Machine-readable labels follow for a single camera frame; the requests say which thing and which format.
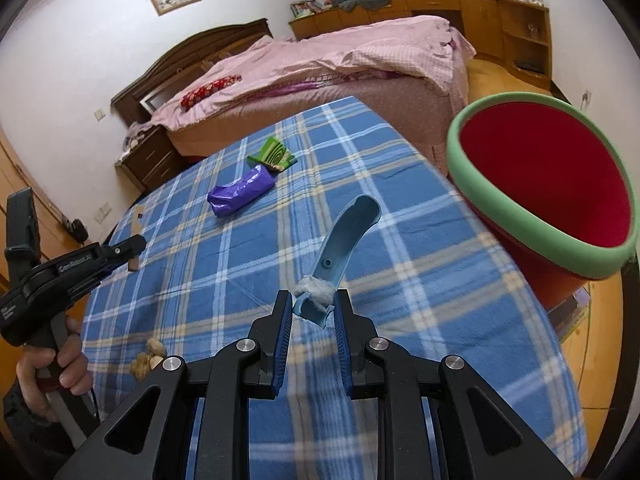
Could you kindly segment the dark wooden nightstand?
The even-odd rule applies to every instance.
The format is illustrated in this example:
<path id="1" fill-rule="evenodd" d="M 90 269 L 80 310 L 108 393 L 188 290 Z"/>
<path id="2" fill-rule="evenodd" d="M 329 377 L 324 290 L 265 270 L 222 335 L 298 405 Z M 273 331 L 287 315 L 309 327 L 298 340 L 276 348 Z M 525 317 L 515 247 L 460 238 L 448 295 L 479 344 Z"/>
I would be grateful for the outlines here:
<path id="1" fill-rule="evenodd" d="M 153 192 L 181 174 L 188 163 L 177 151 L 163 127 L 145 136 L 115 162 L 115 167 L 143 193 Z"/>

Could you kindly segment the green snack wrapper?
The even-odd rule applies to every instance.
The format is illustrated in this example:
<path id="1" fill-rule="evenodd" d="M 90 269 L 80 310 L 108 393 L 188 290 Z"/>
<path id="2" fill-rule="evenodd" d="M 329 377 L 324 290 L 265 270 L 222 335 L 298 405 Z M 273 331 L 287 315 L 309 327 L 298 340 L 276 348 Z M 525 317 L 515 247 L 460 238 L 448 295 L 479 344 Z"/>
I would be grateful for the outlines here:
<path id="1" fill-rule="evenodd" d="M 296 164 L 297 159 L 291 153 L 282 141 L 275 136 L 270 136 L 260 151 L 254 155 L 248 155 L 246 158 L 247 165 L 250 168 L 262 165 L 270 172 L 280 174 Z"/>

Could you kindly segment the red floral pillow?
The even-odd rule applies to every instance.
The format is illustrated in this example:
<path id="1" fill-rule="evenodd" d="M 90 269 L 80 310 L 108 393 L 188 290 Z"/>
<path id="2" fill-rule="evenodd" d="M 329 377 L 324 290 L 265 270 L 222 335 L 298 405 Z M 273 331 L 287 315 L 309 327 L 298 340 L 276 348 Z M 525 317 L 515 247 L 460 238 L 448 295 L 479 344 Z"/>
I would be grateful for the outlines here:
<path id="1" fill-rule="evenodd" d="M 202 102 L 213 94 L 224 90 L 225 88 L 228 88 L 232 86 L 232 84 L 236 84 L 241 80 L 241 75 L 231 75 L 216 79 L 212 82 L 208 82 L 207 84 L 203 84 L 195 90 L 186 93 L 180 101 L 180 106 L 186 112 L 187 110 L 190 110 L 192 107 L 194 107 L 195 104 Z"/>

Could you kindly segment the light blue plastic piece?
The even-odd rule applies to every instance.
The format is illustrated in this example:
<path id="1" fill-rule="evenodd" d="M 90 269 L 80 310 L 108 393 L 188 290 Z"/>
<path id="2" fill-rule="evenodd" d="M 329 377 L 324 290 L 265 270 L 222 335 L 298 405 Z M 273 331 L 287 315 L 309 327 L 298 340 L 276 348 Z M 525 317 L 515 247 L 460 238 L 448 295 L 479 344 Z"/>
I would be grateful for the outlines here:
<path id="1" fill-rule="evenodd" d="M 340 286 L 346 266 L 363 235 L 381 218 L 378 201 L 366 194 L 351 200 L 323 239 L 311 274 L 305 275 L 294 286 L 295 315 L 326 327 L 333 311 L 333 297 Z"/>

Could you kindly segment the peanut middle long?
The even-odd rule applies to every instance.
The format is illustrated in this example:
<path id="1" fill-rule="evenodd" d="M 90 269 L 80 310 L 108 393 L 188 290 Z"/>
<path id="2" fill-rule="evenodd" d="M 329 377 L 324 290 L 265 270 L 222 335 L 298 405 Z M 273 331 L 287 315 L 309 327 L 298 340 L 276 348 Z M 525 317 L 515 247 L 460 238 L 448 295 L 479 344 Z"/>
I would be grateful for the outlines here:
<path id="1" fill-rule="evenodd" d="M 139 353 L 137 357 L 130 363 L 129 371 L 136 382 L 142 382 L 142 380 L 148 376 L 158 364 L 163 362 L 162 356 L 156 356 L 151 353 Z"/>

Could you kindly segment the clutter on nightstand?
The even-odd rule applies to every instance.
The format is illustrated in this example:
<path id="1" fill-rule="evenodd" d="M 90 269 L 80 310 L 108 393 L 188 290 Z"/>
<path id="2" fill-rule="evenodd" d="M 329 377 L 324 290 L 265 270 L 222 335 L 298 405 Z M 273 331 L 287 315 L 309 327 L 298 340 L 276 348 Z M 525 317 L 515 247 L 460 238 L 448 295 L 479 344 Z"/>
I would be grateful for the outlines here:
<path id="1" fill-rule="evenodd" d="M 122 150 L 124 152 L 134 148 L 141 140 L 144 139 L 146 132 L 152 129 L 153 126 L 147 122 L 140 124 L 140 122 L 133 122 L 127 130 L 124 142 L 122 142 Z"/>

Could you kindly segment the red bin green rim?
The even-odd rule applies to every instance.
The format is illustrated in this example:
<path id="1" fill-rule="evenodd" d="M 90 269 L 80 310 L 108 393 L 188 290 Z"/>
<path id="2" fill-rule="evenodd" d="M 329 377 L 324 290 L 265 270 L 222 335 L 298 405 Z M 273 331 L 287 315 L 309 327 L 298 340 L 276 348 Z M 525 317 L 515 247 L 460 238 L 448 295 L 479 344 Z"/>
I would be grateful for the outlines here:
<path id="1" fill-rule="evenodd" d="M 548 310 L 636 253 L 634 188 L 614 145 L 552 96 L 503 92 L 449 126 L 450 179 Z"/>

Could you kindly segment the wall socket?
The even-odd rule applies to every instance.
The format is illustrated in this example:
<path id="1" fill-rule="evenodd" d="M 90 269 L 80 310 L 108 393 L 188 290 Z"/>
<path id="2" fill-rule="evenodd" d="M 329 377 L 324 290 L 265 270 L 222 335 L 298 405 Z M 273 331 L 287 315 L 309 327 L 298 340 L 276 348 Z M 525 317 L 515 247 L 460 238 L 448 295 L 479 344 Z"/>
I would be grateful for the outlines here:
<path id="1" fill-rule="evenodd" d="M 97 224 L 102 224 L 111 213 L 112 207 L 109 202 L 105 202 L 94 214 L 93 219 Z"/>

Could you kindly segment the pink quilt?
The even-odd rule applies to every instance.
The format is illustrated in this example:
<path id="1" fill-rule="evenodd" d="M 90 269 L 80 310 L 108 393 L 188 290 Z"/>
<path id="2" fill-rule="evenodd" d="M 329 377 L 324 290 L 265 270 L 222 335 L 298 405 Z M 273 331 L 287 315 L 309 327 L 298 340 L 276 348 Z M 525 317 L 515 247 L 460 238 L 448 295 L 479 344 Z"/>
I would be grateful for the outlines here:
<path id="1" fill-rule="evenodd" d="M 425 79 L 448 94 L 454 88 L 454 70 L 475 55 L 475 48 L 450 21 L 433 15 L 349 27 L 300 41 L 265 36 L 246 51 L 216 63 L 162 105 L 148 124 L 176 132 L 270 90 L 334 82 L 371 70 Z M 231 75 L 241 75 L 242 80 L 186 112 L 181 108 L 186 93 Z"/>

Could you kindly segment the grey clothes on cabinet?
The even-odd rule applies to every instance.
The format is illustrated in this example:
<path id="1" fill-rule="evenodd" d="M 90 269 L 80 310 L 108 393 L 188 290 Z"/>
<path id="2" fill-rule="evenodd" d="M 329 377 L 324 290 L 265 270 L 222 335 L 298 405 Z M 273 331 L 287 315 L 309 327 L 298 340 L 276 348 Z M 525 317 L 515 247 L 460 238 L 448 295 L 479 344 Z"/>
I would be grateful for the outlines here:
<path id="1" fill-rule="evenodd" d="M 331 0 L 331 6 L 345 12 L 352 12 L 356 8 L 376 11 L 389 4 L 390 0 Z"/>

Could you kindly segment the books on cabinet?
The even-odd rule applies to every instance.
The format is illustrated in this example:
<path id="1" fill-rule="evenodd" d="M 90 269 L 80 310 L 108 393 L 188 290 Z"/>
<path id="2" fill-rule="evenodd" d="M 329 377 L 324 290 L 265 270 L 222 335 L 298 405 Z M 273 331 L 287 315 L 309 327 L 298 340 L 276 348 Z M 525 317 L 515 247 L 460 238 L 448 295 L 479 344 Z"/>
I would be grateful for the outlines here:
<path id="1" fill-rule="evenodd" d="M 290 4 L 290 9 L 296 20 L 321 13 L 330 7 L 331 5 L 329 3 L 321 3 L 318 0 L 298 0 Z"/>

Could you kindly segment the peanut left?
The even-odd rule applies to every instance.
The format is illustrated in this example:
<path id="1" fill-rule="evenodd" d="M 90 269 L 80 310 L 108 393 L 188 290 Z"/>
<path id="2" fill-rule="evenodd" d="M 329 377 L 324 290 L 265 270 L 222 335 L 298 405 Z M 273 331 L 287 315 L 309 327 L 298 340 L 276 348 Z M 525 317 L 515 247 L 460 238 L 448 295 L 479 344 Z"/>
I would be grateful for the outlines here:
<path id="1" fill-rule="evenodd" d="M 146 348 L 151 356 L 159 356 L 165 359 L 167 356 L 166 347 L 156 338 L 149 338 L 146 342 Z"/>

